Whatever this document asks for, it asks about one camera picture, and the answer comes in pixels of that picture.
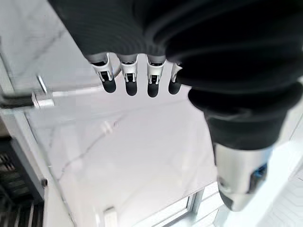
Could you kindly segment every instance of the glass pane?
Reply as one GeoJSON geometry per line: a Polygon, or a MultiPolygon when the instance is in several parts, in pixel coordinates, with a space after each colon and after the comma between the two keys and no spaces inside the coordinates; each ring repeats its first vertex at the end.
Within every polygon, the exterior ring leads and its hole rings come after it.
{"type": "Polygon", "coordinates": [[[213,182],[212,184],[206,186],[203,191],[202,200],[218,192],[218,182],[213,182]]]}
{"type": "Polygon", "coordinates": [[[212,213],[207,215],[205,218],[199,220],[197,223],[193,225],[193,227],[212,227],[214,219],[217,216],[219,209],[214,210],[212,213]]]}
{"type": "Polygon", "coordinates": [[[220,197],[220,194],[217,193],[208,199],[201,202],[197,217],[203,218],[206,215],[210,214],[214,210],[218,209],[220,206],[222,206],[224,203],[220,197]]]}
{"type": "Polygon", "coordinates": [[[169,217],[173,216],[174,214],[179,213],[180,211],[183,211],[187,207],[189,197],[186,197],[178,202],[175,202],[174,204],[168,206],[167,208],[155,213],[154,215],[150,216],[149,218],[139,222],[134,227],[152,227],[169,217]]]}

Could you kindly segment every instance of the marble surface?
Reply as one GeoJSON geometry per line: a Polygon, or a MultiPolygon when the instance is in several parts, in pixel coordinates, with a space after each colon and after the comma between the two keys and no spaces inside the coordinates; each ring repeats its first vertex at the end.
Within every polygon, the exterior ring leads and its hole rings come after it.
{"type": "Polygon", "coordinates": [[[207,126],[187,101],[36,133],[79,226],[114,206],[130,227],[215,180],[207,126]]]}

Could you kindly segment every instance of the window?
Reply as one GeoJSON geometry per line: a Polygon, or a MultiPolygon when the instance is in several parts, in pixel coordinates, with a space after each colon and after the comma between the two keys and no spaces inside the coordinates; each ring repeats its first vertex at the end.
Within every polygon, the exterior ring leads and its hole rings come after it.
{"type": "Polygon", "coordinates": [[[151,215],[134,227],[162,227],[191,211],[194,196],[188,196],[151,215]]]}
{"type": "Polygon", "coordinates": [[[224,204],[219,194],[218,183],[214,182],[204,188],[194,227],[211,227],[219,208],[224,204]]]}
{"type": "Polygon", "coordinates": [[[214,226],[213,222],[217,216],[218,211],[219,211],[219,209],[214,210],[209,215],[207,215],[206,217],[204,217],[203,219],[201,219],[200,221],[195,223],[192,227],[212,227],[212,226],[214,226]]]}

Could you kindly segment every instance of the black fingertip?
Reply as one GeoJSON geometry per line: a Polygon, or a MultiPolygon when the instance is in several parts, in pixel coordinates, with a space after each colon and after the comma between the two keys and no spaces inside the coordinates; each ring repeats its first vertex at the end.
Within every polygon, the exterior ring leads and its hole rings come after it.
{"type": "Polygon", "coordinates": [[[137,81],[136,82],[126,82],[125,83],[126,92],[130,96],[137,94],[137,81]]]}
{"type": "Polygon", "coordinates": [[[159,91],[159,84],[148,84],[147,93],[149,97],[155,98],[159,91]]]}
{"type": "Polygon", "coordinates": [[[106,80],[102,82],[104,90],[106,90],[108,93],[113,93],[116,90],[116,83],[113,79],[112,81],[106,80]]]}
{"type": "Polygon", "coordinates": [[[178,82],[172,82],[171,80],[169,81],[169,93],[172,95],[177,94],[180,91],[181,84],[178,82]]]}

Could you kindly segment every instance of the robotic hand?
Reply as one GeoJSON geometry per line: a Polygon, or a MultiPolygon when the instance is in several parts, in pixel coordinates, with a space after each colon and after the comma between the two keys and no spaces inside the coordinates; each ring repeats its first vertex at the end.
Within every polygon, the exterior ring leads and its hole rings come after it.
{"type": "Polygon", "coordinates": [[[303,2],[49,1],[105,89],[111,85],[108,92],[116,86],[102,53],[120,55],[126,90],[136,81],[136,57],[122,55],[147,54],[152,97],[158,93],[161,56],[175,63],[169,92],[177,93],[180,84],[192,87],[188,98],[204,112],[221,197],[231,210],[241,210],[266,178],[287,111],[302,95],[297,80],[303,74],[303,2]]]}

